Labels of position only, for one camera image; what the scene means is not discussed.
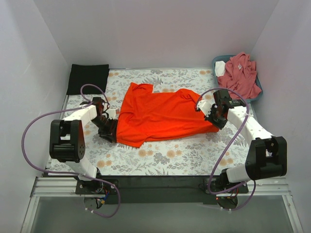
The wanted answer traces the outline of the orange t-shirt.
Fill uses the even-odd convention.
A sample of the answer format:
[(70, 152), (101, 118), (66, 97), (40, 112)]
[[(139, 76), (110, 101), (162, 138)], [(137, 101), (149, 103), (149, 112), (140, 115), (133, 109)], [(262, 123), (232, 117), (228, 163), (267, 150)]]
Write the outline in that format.
[(155, 93), (152, 84), (131, 83), (118, 117), (117, 142), (139, 148), (144, 142), (218, 132), (195, 110), (198, 99), (189, 89)]

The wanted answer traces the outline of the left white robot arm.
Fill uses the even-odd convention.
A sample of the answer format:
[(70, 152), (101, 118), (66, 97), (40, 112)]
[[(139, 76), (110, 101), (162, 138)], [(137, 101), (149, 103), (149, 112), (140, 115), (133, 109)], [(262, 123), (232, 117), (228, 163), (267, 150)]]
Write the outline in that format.
[(50, 157), (69, 166), (79, 180), (87, 181), (86, 187), (92, 194), (103, 190), (103, 181), (98, 179), (99, 170), (85, 156), (84, 127), (93, 123), (100, 138), (116, 143), (118, 109), (104, 106), (104, 100), (94, 97), (84, 101), (72, 114), (51, 122)]

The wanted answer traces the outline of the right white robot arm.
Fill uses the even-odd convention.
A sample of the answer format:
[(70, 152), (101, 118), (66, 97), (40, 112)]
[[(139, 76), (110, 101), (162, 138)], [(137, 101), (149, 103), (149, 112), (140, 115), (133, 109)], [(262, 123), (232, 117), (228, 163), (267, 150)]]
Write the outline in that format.
[(196, 104), (196, 110), (218, 129), (223, 129), (228, 122), (237, 128), (229, 144), (241, 135), (249, 146), (243, 165), (224, 169), (217, 178), (210, 175), (206, 187), (207, 192), (214, 195), (231, 193), (248, 181), (285, 176), (288, 167), (286, 139), (264, 129), (250, 114), (247, 101), (242, 96), (234, 100), (230, 93), (232, 90), (215, 88), (214, 104), (203, 99), (198, 99)]

